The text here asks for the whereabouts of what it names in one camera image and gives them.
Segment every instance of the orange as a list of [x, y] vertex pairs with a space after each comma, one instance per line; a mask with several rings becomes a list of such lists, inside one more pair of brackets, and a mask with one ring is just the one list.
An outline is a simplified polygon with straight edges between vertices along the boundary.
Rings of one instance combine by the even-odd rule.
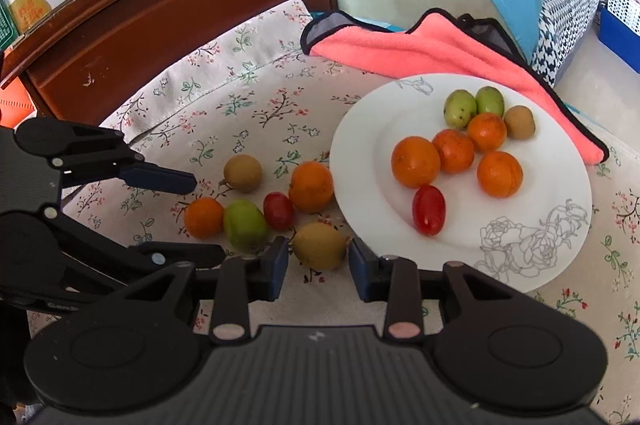
[[436, 134], [433, 145], [438, 150], [440, 168], [444, 172], [458, 174], [473, 165], [476, 157], [474, 142], [466, 134], [445, 129]]
[[522, 167], [508, 152], [488, 152], [478, 164], [478, 183], [484, 192], [494, 198], [508, 198], [522, 185]]
[[407, 136], [398, 142], [391, 154], [391, 170], [402, 185], [419, 189], [436, 179], [440, 155], [426, 138]]
[[213, 198], [192, 201], [184, 211], [184, 228], [196, 239], [207, 239], [223, 227], [225, 208]]
[[334, 179], [318, 161], [305, 161], [291, 174], [289, 199], [301, 212], [321, 212], [334, 197]]
[[507, 126], [494, 113], [480, 113], [466, 126], [466, 134], [474, 141], [476, 150], [490, 152], [498, 150], [507, 139]]

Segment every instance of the red cherry tomato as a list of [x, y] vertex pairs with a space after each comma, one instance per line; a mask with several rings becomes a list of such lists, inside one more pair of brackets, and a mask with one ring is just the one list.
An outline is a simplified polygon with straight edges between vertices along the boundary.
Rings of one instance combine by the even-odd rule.
[[264, 218], [276, 231], [289, 230], [293, 226], [295, 210], [290, 199], [282, 192], [267, 194], [263, 204]]
[[424, 235], [436, 235], [444, 226], [447, 212], [444, 196], [433, 185], [420, 187], [413, 203], [415, 228]]

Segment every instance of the ceramic plate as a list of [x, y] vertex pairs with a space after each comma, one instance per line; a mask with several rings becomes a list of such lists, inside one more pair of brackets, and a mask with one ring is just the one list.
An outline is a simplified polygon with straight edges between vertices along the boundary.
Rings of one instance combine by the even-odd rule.
[[[507, 199], [484, 194], [474, 165], [465, 173], [440, 173], [434, 185], [445, 197], [446, 222], [434, 237], [412, 222], [415, 191], [399, 184], [391, 153], [410, 135], [432, 140], [447, 126], [443, 108], [456, 89], [475, 95], [497, 87], [506, 109], [527, 106], [536, 121], [530, 140], [507, 139], [501, 150], [522, 165], [524, 181]], [[421, 269], [442, 270], [458, 260], [526, 292], [559, 275], [574, 260], [591, 221], [591, 186], [584, 163], [566, 133], [521, 94], [483, 79], [451, 74], [390, 82], [355, 104], [338, 126], [331, 147], [338, 205], [355, 233], [378, 255], [398, 255]]]

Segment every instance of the floral tablecloth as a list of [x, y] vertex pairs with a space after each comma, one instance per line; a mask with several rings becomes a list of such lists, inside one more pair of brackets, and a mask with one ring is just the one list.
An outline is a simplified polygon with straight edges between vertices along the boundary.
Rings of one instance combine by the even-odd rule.
[[[267, 193], [287, 191], [297, 164], [328, 162], [341, 118], [388, 79], [304, 56], [299, 40], [309, 20], [300, 0], [264, 12], [172, 65], [105, 121], [105, 126], [124, 131], [148, 161], [193, 172], [198, 178], [195, 192], [174, 196], [108, 180], [82, 188], [65, 212], [123, 245], [193, 241], [182, 213], [200, 196], [222, 204], [236, 198], [222, 176], [223, 165], [234, 154], [251, 154], [262, 163], [263, 185], [243, 195], [258, 206]], [[584, 122], [611, 150], [606, 164], [589, 168], [590, 232], [570, 267], [530, 295], [601, 336], [609, 368], [593, 407], [621, 425], [640, 417], [640, 284], [634, 277], [640, 268], [640, 156], [604, 129]], [[299, 217], [296, 225], [316, 219], [350, 233], [335, 204], [326, 213]], [[507, 248], [514, 230], [519, 231], [501, 218], [487, 227], [485, 239]], [[532, 243], [531, 255], [555, 246], [553, 239], [544, 236]], [[234, 255], [223, 237], [217, 242]], [[196, 332], [206, 332], [211, 307], [211, 301], [201, 303]], [[366, 305], [358, 299], [346, 264], [336, 271], [314, 271], [295, 256], [280, 299], [250, 305], [253, 331], [272, 323], [375, 324], [380, 329], [384, 312], [384, 303]], [[427, 331], [442, 327], [436, 303], [425, 301], [423, 315]], [[32, 313], [30, 318], [36, 332], [54, 317]]]

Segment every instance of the wooden furniture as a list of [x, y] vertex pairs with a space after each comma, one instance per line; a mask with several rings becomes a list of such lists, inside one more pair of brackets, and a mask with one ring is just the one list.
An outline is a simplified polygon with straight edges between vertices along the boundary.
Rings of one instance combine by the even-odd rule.
[[19, 77], [45, 115], [100, 124], [167, 66], [283, 1], [72, 0], [15, 46], [0, 79]]

